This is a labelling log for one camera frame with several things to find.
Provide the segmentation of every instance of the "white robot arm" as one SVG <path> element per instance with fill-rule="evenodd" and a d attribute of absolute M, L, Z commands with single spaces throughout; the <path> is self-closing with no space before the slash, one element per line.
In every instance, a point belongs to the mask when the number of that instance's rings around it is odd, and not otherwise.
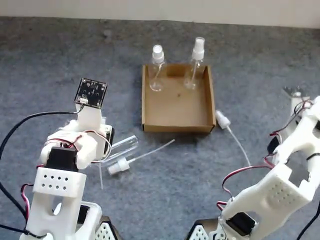
<path fill-rule="evenodd" d="M 196 226 L 194 229 L 205 236 L 199 239 L 261 240 L 312 201 L 320 185 L 320 96 L 313 101 L 306 99 L 292 98 L 295 113 L 288 122 L 289 127 L 274 132 L 279 140 L 271 154 L 274 167 L 260 182 L 226 203 L 216 229 L 206 231 L 202 225 Z M 295 185 L 291 181 L 294 173 L 286 164 L 290 155 L 297 151 L 307 155 L 309 176 Z M 249 216 L 250 213 L 257 214 L 259 221 Z M 193 239 L 194 234 L 195 231 L 190 232 L 187 238 Z"/>
<path fill-rule="evenodd" d="M 103 82 L 83 78 L 74 100 L 77 120 L 47 138 L 40 154 L 45 167 L 37 169 L 27 211 L 28 233 L 20 240 L 116 239 L 113 231 L 107 231 L 111 222 L 101 223 L 100 206 L 82 201 L 87 176 L 79 172 L 111 152 L 114 129 L 105 124 L 101 112 L 106 89 Z M 62 197 L 58 214 L 52 212 L 55 197 Z"/>

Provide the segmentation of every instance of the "black wire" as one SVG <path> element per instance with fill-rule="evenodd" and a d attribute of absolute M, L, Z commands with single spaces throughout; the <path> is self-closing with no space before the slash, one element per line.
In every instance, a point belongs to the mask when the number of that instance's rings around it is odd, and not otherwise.
<path fill-rule="evenodd" d="M 14 227 L 11 227 L 11 226 L 2 225 L 2 224 L 0 224 L 0 228 L 7 229 L 7 230 L 10 230 L 10 231 L 13 231 L 13 232 L 17 232 L 17 233 L 21 233 L 21 234 L 23 234 L 25 232 L 25 230 L 14 228 Z"/>
<path fill-rule="evenodd" d="M 2 154 L 4 152 L 5 146 L 9 140 L 9 138 L 12 136 L 12 134 L 26 121 L 28 121 L 29 119 L 33 119 L 35 117 L 40 117 L 40 116 L 45 116 L 45 115 L 70 115 L 70 114 L 77 114 L 80 111 L 82 111 L 82 109 L 84 108 L 84 106 L 82 105 L 79 109 L 79 111 L 76 112 L 69 112 L 69 111 L 46 111 L 46 112 L 39 112 L 39 113 L 35 113 L 32 115 L 29 115 L 27 117 L 25 117 L 24 119 L 22 119 L 20 122 L 18 122 L 10 131 L 9 133 L 5 136 L 5 138 L 3 139 L 1 145 L 0 145 L 0 160 L 2 158 Z M 7 191 L 7 189 L 4 187 L 4 185 L 1 183 L 0 181 L 0 190 L 4 193 L 4 195 L 19 209 L 19 211 L 22 213 L 22 215 L 24 216 L 24 219 L 27 218 L 26 216 L 26 211 L 24 210 L 24 208 L 19 204 L 19 202 Z"/>
<path fill-rule="evenodd" d="M 47 236 L 47 234 L 42 235 L 42 236 L 38 236 L 38 235 L 35 235 L 35 234 L 33 234 L 32 232 L 30 232 L 30 231 L 28 231 L 26 229 L 22 230 L 22 229 L 18 229 L 18 228 L 15 228 L 15 227 L 2 225 L 2 224 L 0 224 L 0 228 L 6 229 L 6 230 L 10 230 L 10 231 L 13 231 L 13 232 L 17 232 L 17 233 L 21 233 L 21 234 L 25 234 L 27 236 L 30 235 L 30 236 L 32 236 L 32 237 L 34 237 L 36 239 L 43 239 L 45 236 Z"/>
<path fill-rule="evenodd" d="M 308 157 L 306 158 L 306 160 L 308 161 L 308 160 L 312 159 L 312 158 L 315 157 L 315 156 L 320 156 L 320 152 L 316 152 L 316 153 L 314 153 L 314 154 L 311 154 L 310 156 L 308 156 Z"/>
<path fill-rule="evenodd" d="M 302 231 L 300 232 L 300 234 L 298 235 L 298 237 L 296 238 L 296 240 L 300 240 L 301 237 L 303 236 L 303 234 L 308 230 L 308 228 L 314 223 L 314 221 L 319 217 L 320 215 L 320 201 L 319 201 L 319 205 L 318 205 L 318 209 L 315 213 L 315 215 L 313 216 L 313 218 L 308 222 L 307 225 L 305 225 L 305 227 L 302 229 Z"/>

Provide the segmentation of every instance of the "clear plastic bottle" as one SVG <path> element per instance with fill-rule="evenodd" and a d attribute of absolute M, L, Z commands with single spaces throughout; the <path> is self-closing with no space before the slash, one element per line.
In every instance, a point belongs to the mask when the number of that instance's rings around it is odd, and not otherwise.
<path fill-rule="evenodd" d="M 149 85 L 155 92 L 164 88 L 163 78 L 167 76 L 167 64 L 165 54 L 161 45 L 152 48 L 151 64 L 148 66 Z"/>
<path fill-rule="evenodd" d="M 184 86 L 187 89 L 195 89 L 199 85 L 199 81 L 203 78 L 205 66 L 205 39 L 197 37 L 195 39 L 194 48 L 189 65 L 184 74 Z"/>

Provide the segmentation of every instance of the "cardboard box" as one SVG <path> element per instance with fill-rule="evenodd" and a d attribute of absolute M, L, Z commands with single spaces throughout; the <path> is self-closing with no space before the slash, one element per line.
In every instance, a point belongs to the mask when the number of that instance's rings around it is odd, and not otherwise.
<path fill-rule="evenodd" d="M 145 132 L 210 133 L 216 125 L 210 66 L 195 90 L 184 86 L 186 64 L 168 64 L 164 89 L 149 87 L 148 65 L 142 68 L 142 128 Z"/>

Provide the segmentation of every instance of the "plastic tube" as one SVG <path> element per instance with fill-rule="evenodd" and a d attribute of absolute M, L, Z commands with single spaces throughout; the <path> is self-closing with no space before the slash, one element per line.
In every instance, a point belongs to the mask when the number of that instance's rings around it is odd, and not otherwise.
<path fill-rule="evenodd" d="M 150 155 L 150 154 L 154 154 L 155 152 L 157 152 L 157 151 L 165 148 L 166 146 L 172 144 L 174 141 L 175 141 L 175 139 L 172 139 L 171 141 L 167 142 L 166 144 L 162 145 L 161 147 L 158 147 L 158 148 L 155 149 L 155 150 L 149 151 L 149 152 L 144 153 L 144 154 L 142 154 L 142 155 L 140 155 L 140 156 L 137 156 L 137 157 L 135 157 L 135 158 L 132 158 L 132 159 L 130 159 L 130 160 L 128 161 L 128 164 L 133 163 L 135 160 L 144 158 L 144 157 L 146 157 L 146 156 L 148 156 L 148 155 Z"/>
<path fill-rule="evenodd" d="M 124 140 L 118 141 L 112 145 L 111 153 L 109 157 L 102 159 L 101 166 L 106 167 L 110 166 L 118 161 L 118 157 L 128 157 L 133 151 L 138 147 L 139 142 L 138 138 L 135 135 L 132 135 Z"/>

